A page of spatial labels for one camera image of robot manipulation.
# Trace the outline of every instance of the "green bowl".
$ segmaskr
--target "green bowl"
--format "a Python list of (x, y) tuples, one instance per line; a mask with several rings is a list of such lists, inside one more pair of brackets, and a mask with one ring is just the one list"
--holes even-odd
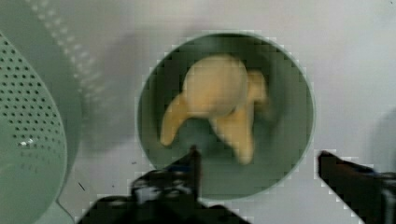
[[(186, 120), (170, 147), (160, 143), (163, 114), (182, 90), (188, 70), (217, 53), (241, 59), (247, 70), (261, 70), (268, 81), (275, 115), (270, 121), (255, 115), (255, 154), (249, 165), (237, 162), (205, 119)], [(140, 96), (137, 123), (141, 146), (155, 168), (181, 158), (196, 145), (203, 155), (201, 196), (228, 200), (269, 189), (299, 163), (311, 141), (314, 100), (303, 71), (275, 43), (257, 35), (211, 34), (173, 49), (152, 70)]]

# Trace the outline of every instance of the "white table surface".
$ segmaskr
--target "white table surface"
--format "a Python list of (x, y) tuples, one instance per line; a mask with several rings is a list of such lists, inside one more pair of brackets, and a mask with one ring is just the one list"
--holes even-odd
[(396, 1), (27, 2), (80, 71), (87, 119), (76, 172), (60, 198), (72, 216), (97, 197), (128, 194), (128, 184), (151, 169), (136, 142), (135, 100), (150, 67), (200, 30), (272, 37), (314, 88), (317, 120), (306, 157), (276, 188), (225, 202), (240, 216), (252, 223), (361, 223), (318, 179), (322, 149), (396, 171)]

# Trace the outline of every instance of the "perforated colander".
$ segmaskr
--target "perforated colander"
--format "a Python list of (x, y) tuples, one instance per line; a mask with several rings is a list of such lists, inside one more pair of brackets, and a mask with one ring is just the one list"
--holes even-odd
[[(0, 3), (2, 224), (41, 217), (39, 223), (47, 223), (65, 216), (55, 201), (76, 155), (80, 124), (71, 76), (62, 53), (27, 6)], [(46, 211), (52, 214), (43, 217)]]

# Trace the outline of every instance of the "bowl rim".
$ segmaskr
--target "bowl rim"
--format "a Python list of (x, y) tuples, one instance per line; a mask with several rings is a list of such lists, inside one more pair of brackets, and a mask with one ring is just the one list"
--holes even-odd
[(135, 105), (134, 105), (134, 109), (136, 110), (136, 113), (134, 113), (134, 132), (137, 134), (137, 139), (136, 141), (138, 142), (139, 145), (139, 149), (142, 152), (142, 157), (147, 158), (148, 159), (148, 164), (150, 167), (153, 167), (155, 169), (155, 166), (151, 163), (151, 161), (149, 160), (149, 156), (147, 155), (146, 150), (144, 150), (143, 146), (142, 146), (142, 142), (140, 140), (139, 137), (139, 127), (138, 127), (138, 108), (140, 105), (140, 100), (142, 98), (142, 94), (143, 91), (149, 81), (149, 78), (151, 77), (152, 72), (154, 71), (154, 69), (157, 67), (158, 64), (162, 63), (163, 60), (165, 60), (171, 53), (173, 53), (174, 50), (178, 49), (179, 47), (183, 46), (184, 44), (187, 44), (189, 42), (191, 42), (192, 40), (196, 40), (202, 37), (206, 37), (206, 36), (210, 36), (210, 35), (245, 35), (247, 37), (253, 37), (253, 38), (257, 38), (258, 40), (267, 42), (268, 44), (272, 45), (273, 47), (279, 49), (283, 54), (287, 55), (290, 60), (296, 65), (296, 67), (298, 68), (298, 70), (301, 72), (305, 83), (307, 85), (307, 88), (309, 90), (309, 94), (310, 94), (310, 99), (312, 101), (312, 108), (313, 108), (313, 114), (312, 114), (312, 129), (311, 132), (309, 134), (309, 139), (308, 142), (304, 148), (304, 152), (302, 154), (302, 156), (299, 158), (299, 160), (297, 160), (297, 162), (293, 165), (293, 167), (282, 177), (280, 178), (278, 181), (275, 182), (275, 184), (271, 185), (270, 187), (268, 187), (267, 189), (261, 190), (257, 193), (253, 193), (250, 194), (248, 196), (245, 197), (240, 197), (240, 198), (235, 198), (235, 199), (226, 199), (226, 200), (217, 200), (217, 199), (209, 199), (209, 198), (205, 198), (202, 197), (201, 195), (199, 196), (199, 200), (202, 203), (206, 203), (206, 205), (210, 205), (210, 203), (223, 203), (223, 202), (243, 202), (246, 200), (252, 200), (253, 198), (256, 198), (257, 196), (263, 195), (263, 194), (269, 194), (270, 190), (274, 190), (277, 187), (281, 187), (284, 185), (284, 182), (286, 181), (286, 179), (291, 179), (291, 176), (299, 170), (300, 165), (302, 164), (302, 162), (306, 159), (307, 157), (307, 153), (310, 150), (313, 150), (313, 143), (314, 143), (314, 133), (315, 130), (317, 128), (317, 104), (316, 104), (316, 98), (315, 98), (315, 94), (314, 94), (314, 89), (313, 89), (313, 84), (310, 81), (310, 78), (308, 77), (308, 75), (306, 74), (306, 67), (303, 67), (299, 60), (297, 60), (294, 55), (285, 49), (284, 45), (280, 45), (278, 43), (276, 43), (276, 37), (267, 37), (262, 35), (262, 32), (259, 30), (233, 30), (233, 29), (223, 29), (223, 30), (199, 30), (197, 34), (195, 35), (190, 35), (190, 37), (178, 40), (176, 44), (171, 45), (171, 48), (166, 51), (164, 53), (164, 55), (161, 57), (160, 60), (157, 60), (156, 64), (152, 67), (150, 67), (148, 74), (143, 75), (146, 76), (144, 78), (144, 82), (142, 85), (142, 88), (139, 90), (139, 95), (138, 95), (138, 99), (135, 101)]

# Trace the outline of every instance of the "yellow plush toy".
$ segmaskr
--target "yellow plush toy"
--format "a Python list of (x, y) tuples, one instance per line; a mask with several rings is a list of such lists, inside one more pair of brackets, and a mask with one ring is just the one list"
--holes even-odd
[(169, 146), (186, 119), (209, 119), (215, 133), (233, 148), (239, 162), (248, 164), (254, 152), (254, 105), (264, 107), (267, 101), (261, 72), (248, 72), (241, 61), (227, 54), (204, 58), (191, 67), (183, 91), (166, 109), (161, 142)]

